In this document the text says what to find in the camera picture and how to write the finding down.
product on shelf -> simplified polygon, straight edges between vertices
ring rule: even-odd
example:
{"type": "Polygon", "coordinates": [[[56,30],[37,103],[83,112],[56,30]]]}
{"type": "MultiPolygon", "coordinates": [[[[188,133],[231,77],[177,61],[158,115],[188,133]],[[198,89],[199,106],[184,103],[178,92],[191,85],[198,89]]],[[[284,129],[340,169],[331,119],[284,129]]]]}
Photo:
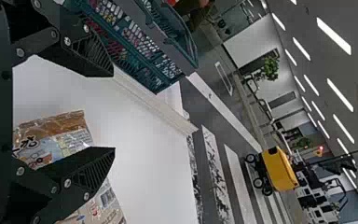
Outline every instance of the product on shelf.
{"type": "MultiPolygon", "coordinates": [[[[22,123],[13,141],[13,156],[35,170],[93,146],[83,111],[22,123]]],[[[58,223],[125,224],[126,219],[106,178],[94,198],[58,223]]]]}

yellow cart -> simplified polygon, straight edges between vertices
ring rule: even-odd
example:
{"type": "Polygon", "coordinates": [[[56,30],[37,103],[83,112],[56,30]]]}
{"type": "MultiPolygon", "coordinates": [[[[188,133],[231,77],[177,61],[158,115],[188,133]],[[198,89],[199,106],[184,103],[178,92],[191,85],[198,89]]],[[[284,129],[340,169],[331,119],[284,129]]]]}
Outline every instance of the yellow cart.
{"type": "Polygon", "coordinates": [[[245,161],[254,165],[258,178],[253,181],[257,189],[262,189],[269,196],[273,190],[285,191],[298,186],[296,174],[286,154],[279,148],[273,147],[258,155],[249,154],[245,161]]]}

tiled floor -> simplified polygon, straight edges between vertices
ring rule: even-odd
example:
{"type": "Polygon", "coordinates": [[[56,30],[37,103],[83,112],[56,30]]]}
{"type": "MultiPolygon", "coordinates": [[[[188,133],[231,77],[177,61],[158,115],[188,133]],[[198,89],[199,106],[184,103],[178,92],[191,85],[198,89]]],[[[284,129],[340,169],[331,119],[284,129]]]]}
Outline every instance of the tiled floor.
{"type": "Polygon", "coordinates": [[[254,189],[253,168],[240,162],[240,157],[256,153],[261,148],[253,137],[252,125],[244,113],[240,96],[236,91],[232,95],[228,93],[214,66],[216,62],[223,65],[227,74],[235,69],[223,49],[217,47],[203,51],[198,74],[193,75],[200,76],[212,91],[202,90],[202,85],[196,83],[196,77],[180,81],[183,108],[191,122],[199,128],[193,133],[193,141],[203,204],[202,222],[291,223],[281,196],[273,194],[266,198],[260,190],[254,189]],[[205,130],[214,136],[213,140],[206,137],[205,130]]]}

ceiling light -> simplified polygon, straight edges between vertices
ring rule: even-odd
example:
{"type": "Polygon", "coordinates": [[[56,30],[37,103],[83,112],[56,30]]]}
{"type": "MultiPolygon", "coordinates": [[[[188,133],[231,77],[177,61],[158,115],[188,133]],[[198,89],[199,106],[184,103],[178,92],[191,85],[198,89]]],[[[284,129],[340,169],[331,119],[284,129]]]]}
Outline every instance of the ceiling light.
{"type": "Polygon", "coordinates": [[[342,92],[334,85],[334,83],[330,80],[330,78],[327,79],[327,84],[330,86],[330,88],[336,93],[336,95],[339,97],[339,99],[344,103],[344,105],[353,112],[353,106],[351,103],[345,98],[345,96],[342,94],[342,92]]]}
{"type": "Polygon", "coordinates": [[[305,80],[308,82],[308,85],[312,88],[312,90],[315,92],[317,96],[319,96],[318,90],[316,90],[315,86],[313,86],[312,82],[310,82],[310,79],[307,77],[307,75],[304,75],[305,80]]]}
{"type": "Polygon", "coordinates": [[[312,118],[312,116],[310,115],[310,113],[307,113],[307,114],[308,114],[308,117],[310,118],[310,121],[312,121],[313,126],[315,126],[315,128],[317,128],[318,125],[316,125],[315,120],[313,120],[313,118],[312,118]]]}
{"type": "Polygon", "coordinates": [[[286,31],[286,27],[284,27],[283,23],[281,22],[281,20],[275,15],[275,13],[272,13],[272,18],[274,18],[274,20],[281,26],[281,28],[286,31]]]}
{"type": "Polygon", "coordinates": [[[350,152],[347,150],[347,148],[344,146],[344,144],[342,144],[341,139],[338,138],[337,141],[338,141],[339,145],[342,147],[342,149],[344,150],[344,152],[347,154],[350,154],[350,152]]]}
{"type": "Polygon", "coordinates": [[[305,100],[304,96],[301,96],[301,99],[303,100],[304,104],[307,106],[308,110],[310,112],[312,112],[312,108],[310,108],[310,105],[308,104],[308,102],[305,100]]]}
{"type": "Polygon", "coordinates": [[[251,14],[252,17],[254,17],[255,15],[252,13],[251,9],[248,9],[249,13],[251,14]]]}
{"type": "Polygon", "coordinates": [[[264,9],[267,9],[267,3],[265,0],[261,0],[261,5],[263,6],[264,9]]]}
{"type": "Polygon", "coordinates": [[[319,107],[315,104],[315,102],[312,101],[311,103],[312,103],[313,107],[315,107],[316,111],[318,111],[319,116],[321,116],[321,118],[322,118],[323,120],[326,120],[326,119],[324,118],[324,114],[322,114],[321,110],[320,110],[319,107]]]}
{"type": "Polygon", "coordinates": [[[252,7],[254,7],[253,3],[252,3],[250,0],[248,0],[248,3],[249,3],[252,7]]]}
{"type": "Polygon", "coordinates": [[[310,55],[307,53],[307,51],[298,43],[298,41],[293,37],[293,42],[295,42],[295,45],[300,49],[300,51],[304,54],[304,56],[310,61],[310,55]]]}
{"type": "Polygon", "coordinates": [[[297,63],[295,61],[295,59],[292,57],[292,55],[289,53],[289,51],[287,49],[284,50],[287,54],[287,56],[290,58],[290,60],[292,60],[292,63],[297,66],[297,63]]]}
{"type": "Polygon", "coordinates": [[[302,90],[303,92],[305,92],[305,88],[304,88],[304,86],[301,84],[300,80],[298,80],[298,77],[295,76],[295,80],[296,80],[298,86],[301,88],[301,90],[302,90]]]}
{"type": "Polygon", "coordinates": [[[328,135],[326,129],[322,125],[322,123],[318,120],[319,127],[321,127],[322,131],[324,131],[324,135],[326,135],[327,139],[330,139],[330,135],[328,135]]]}
{"type": "Polygon", "coordinates": [[[318,27],[327,34],[336,44],[338,44],[345,52],[351,55],[351,45],[347,43],[341,36],[339,36],[333,29],[331,29],[324,21],[320,18],[316,18],[318,27]]]}
{"type": "Polygon", "coordinates": [[[348,178],[348,179],[351,181],[351,183],[353,184],[353,187],[354,187],[355,189],[357,189],[357,186],[354,184],[354,182],[353,182],[353,180],[351,179],[350,175],[348,175],[347,170],[346,170],[345,168],[343,168],[342,170],[344,171],[344,173],[345,173],[345,175],[347,176],[347,178],[348,178]]]}
{"type": "Polygon", "coordinates": [[[356,174],[354,173],[354,171],[353,171],[353,170],[350,170],[350,172],[351,172],[351,175],[353,175],[353,177],[356,178],[356,174]]]}
{"type": "Polygon", "coordinates": [[[344,127],[344,125],[341,123],[341,120],[339,120],[335,114],[333,114],[333,118],[336,121],[336,123],[338,124],[338,126],[341,128],[342,132],[344,132],[347,135],[347,137],[350,139],[350,141],[354,144],[353,137],[348,132],[348,130],[344,127]]]}

ceiling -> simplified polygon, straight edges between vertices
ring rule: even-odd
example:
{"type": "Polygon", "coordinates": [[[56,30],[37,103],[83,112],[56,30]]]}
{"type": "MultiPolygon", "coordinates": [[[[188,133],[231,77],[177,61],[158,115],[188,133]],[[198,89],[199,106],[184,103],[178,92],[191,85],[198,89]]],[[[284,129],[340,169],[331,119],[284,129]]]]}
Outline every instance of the ceiling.
{"type": "MultiPolygon", "coordinates": [[[[268,6],[285,26],[284,31],[275,23],[283,47],[296,60],[297,66],[289,62],[293,75],[298,77],[306,89],[306,92],[301,89],[298,91],[312,107],[310,113],[313,119],[319,120],[330,135],[326,142],[332,152],[335,155],[344,153],[337,138],[341,139],[348,151],[354,151],[358,149],[358,0],[296,0],[296,5],[292,1],[295,0],[268,0],[268,6]],[[318,27],[317,17],[351,45],[351,55],[318,27]],[[293,37],[310,55],[310,61],[295,45],[293,37]],[[313,83],[319,96],[311,89],[304,74],[313,83]],[[328,78],[352,104],[353,112],[329,87],[326,81],[328,78]],[[320,108],[325,121],[313,108],[311,101],[320,108]],[[339,128],[333,114],[337,115],[350,132],[354,144],[339,128]]],[[[358,154],[354,155],[354,158],[358,166],[358,154]]],[[[358,181],[358,172],[356,176],[355,181],[358,181]]]]}

